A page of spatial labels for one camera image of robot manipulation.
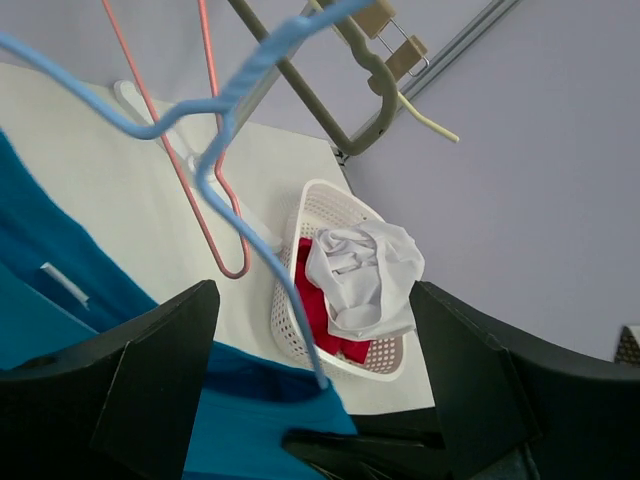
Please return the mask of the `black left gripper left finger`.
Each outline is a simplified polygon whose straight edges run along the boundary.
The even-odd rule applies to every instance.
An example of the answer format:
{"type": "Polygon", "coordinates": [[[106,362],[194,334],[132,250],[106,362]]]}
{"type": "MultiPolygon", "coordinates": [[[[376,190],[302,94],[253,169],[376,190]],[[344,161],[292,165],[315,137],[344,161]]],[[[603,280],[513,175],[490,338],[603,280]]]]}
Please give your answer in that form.
{"type": "Polygon", "coordinates": [[[2,371],[2,478],[181,478],[219,305],[204,280],[2,371]]]}

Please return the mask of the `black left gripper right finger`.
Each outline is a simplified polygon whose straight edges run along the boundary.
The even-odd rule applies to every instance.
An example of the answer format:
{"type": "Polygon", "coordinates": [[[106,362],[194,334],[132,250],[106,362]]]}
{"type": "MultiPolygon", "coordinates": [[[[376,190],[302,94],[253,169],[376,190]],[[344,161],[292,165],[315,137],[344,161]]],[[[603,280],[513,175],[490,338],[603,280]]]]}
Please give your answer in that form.
{"type": "Polygon", "coordinates": [[[454,478],[505,460],[531,479],[638,478],[638,368],[554,345],[429,282],[410,304],[454,478]]]}

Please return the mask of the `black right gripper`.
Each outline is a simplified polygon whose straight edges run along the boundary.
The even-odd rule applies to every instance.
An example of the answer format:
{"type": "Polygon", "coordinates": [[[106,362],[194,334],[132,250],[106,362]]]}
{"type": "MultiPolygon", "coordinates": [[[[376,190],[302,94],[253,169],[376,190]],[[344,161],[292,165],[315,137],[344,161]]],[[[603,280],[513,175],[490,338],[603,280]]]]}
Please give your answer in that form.
{"type": "Polygon", "coordinates": [[[355,435],[297,429],[284,436],[282,447],[325,479],[453,477],[435,408],[351,419],[355,435]]]}

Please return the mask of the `blue t shirt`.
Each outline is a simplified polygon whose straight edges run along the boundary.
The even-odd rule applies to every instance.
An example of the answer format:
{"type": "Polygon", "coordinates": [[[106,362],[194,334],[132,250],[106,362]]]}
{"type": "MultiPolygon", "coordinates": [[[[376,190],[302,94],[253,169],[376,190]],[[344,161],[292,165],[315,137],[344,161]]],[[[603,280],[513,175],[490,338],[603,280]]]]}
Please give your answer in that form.
{"type": "Polygon", "coordinates": [[[202,281],[155,303],[1,143],[1,475],[305,479],[281,446],[352,436],[332,387],[213,340],[202,281]]]}

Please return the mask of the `red t shirt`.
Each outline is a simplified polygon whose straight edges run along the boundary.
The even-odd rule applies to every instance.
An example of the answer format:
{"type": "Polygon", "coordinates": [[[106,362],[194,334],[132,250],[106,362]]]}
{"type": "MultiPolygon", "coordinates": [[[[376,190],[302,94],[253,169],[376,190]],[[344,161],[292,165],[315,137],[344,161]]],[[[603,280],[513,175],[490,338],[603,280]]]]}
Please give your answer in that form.
{"type": "Polygon", "coordinates": [[[364,364],[371,345],[370,341],[350,341],[329,333],[329,316],[324,294],[306,277],[306,262],[311,245],[310,238],[301,238],[298,242],[295,285],[302,299],[314,341],[320,349],[331,355],[342,354],[348,360],[364,364]]]}

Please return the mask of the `white t shirt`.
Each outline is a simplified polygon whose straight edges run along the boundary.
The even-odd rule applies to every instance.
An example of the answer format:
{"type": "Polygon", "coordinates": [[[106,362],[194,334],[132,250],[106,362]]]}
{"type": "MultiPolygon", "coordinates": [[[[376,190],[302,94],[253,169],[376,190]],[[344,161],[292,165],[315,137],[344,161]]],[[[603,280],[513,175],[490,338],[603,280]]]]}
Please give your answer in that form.
{"type": "Polygon", "coordinates": [[[324,294],[328,332],[349,341],[373,341],[415,329],[409,294],[424,267],[404,228],[369,219],[317,230],[305,273],[324,294]]]}

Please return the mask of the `light blue wire hanger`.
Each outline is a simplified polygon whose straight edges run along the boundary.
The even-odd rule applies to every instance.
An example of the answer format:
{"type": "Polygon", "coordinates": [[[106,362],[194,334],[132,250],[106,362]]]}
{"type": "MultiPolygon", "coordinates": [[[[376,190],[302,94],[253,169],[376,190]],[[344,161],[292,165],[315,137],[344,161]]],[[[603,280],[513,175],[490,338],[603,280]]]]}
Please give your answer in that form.
{"type": "MultiPolygon", "coordinates": [[[[225,204],[209,185],[206,173],[215,165],[232,141],[235,129],[235,112],[239,101],[251,91],[262,75],[278,61],[284,59],[287,51],[294,44],[305,41],[315,33],[346,19],[369,5],[368,1],[340,1],[324,8],[316,15],[310,17],[297,15],[287,19],[270,36],[261,41],[218,95],[206,99],[181,101],[150,126],[137,125],[127,120],[60,65],[6,32],[1,34],[1,48],[48,75],[93,109],[105,121],[136,139],[152,140],[158,138],[185,116],[220,115],[222,126],[201,155],[201,160],[194,174],[195,185],[209,206],[248,241],[278,281],[288,287],[290,285],[289,277],[278,257],[265,241],[225,204]]],[[[315,366],[313,371],[319,388],[327,389],[329,380],[322,366],[315,366]]]]}

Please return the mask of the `grey plastic hanger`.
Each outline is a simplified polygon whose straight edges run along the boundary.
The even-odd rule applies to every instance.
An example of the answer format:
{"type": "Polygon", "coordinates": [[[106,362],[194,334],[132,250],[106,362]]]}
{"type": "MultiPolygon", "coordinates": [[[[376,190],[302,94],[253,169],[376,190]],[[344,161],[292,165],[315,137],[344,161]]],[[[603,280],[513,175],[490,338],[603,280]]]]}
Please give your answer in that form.
{"type": "Polygon", "coordinates": [[[283,81],[338,150],[357,156],[370,148],[393,121],[398,87],[385,60],[369,50],[356,19],[335,23],[309,46],[290,47],[241,101],[236,124],[248,121],[283,81]]]}

